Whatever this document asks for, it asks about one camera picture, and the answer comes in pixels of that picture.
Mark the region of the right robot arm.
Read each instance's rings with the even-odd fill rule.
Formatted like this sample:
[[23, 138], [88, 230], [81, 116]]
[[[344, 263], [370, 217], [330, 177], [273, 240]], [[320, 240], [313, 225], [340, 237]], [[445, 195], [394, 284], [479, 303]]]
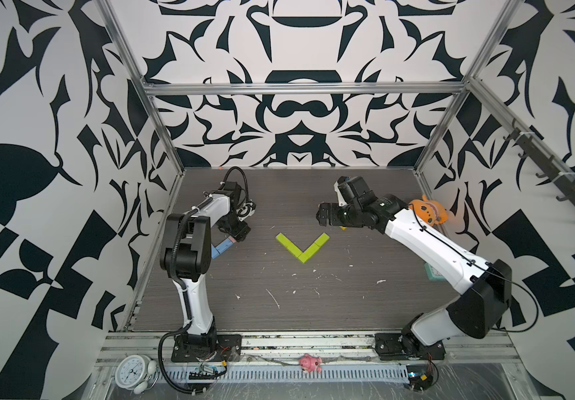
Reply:
[[369, 228], [401, 243], [434, 267], [458, 295], [409, 323], [402, 331], [405, 341], [429, 348], [455, 336], [482, 339], [499, 329], [512, 305], [512, 291], [524, 290], [513, 281], [509, 265], [465, 250], [422, 220], [419, 206], [392, 194], [378, 197], [360, 176], [342, 176], [333, 187], [337, 202], [319, 204], [320, 225]]

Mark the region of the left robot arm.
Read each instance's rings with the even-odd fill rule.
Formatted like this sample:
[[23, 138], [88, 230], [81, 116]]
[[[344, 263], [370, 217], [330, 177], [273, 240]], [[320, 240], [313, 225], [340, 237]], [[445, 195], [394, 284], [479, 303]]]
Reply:
[[204, 361], [217, 355], [219, 340], [206, 285], [206, 275], [213, 260], [212, 228], [217, 227], [236, 243], [242, 242], [251, 231], [246, 220], [254, 215], [256, 208], [256, 203], [250, 199], [249, 181], [244, 170], [232, 167], [217, 189], [204, 193], [201, 203], [166, 218], [159, 264], [177, 289], [183, 325], [162, 336], [157, 359], [164, 381], [179, 393], [197, 396], [207, 392], [209, 386], [175, 383], [165, 368], [164, 342], [169, 338], [174, 340], [174, 363], [186, 358]]

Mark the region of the light blue block top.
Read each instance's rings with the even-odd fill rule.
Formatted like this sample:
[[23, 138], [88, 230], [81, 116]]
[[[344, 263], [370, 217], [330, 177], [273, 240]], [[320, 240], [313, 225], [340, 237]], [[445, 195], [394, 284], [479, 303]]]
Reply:
[[221, 255], [219, 250], [217, 248], [215, 248], [214, 246], [212, 246], [211, 250], [212, 250], [212, 253], [211, 253], [212, 259], [218, 258]]

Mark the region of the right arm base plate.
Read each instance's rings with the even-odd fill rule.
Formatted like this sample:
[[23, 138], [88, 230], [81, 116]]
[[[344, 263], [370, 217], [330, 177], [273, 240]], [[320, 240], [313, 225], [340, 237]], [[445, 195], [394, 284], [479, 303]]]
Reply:
[[374, 339], [374, 349], [381, 361], [436, 361], [444, 360], [446, 355], [441, 341], [426, 346], [412, 333], [376, 333]]

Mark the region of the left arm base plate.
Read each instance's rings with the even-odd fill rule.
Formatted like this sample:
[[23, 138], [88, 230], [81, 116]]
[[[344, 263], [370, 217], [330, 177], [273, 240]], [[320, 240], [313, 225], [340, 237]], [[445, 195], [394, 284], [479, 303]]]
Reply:
[[221, 362], [236, 359], [242, 347], [243, 337], [238, 334], [189, 335], [174, 339], [171, 360], [174, 363]]

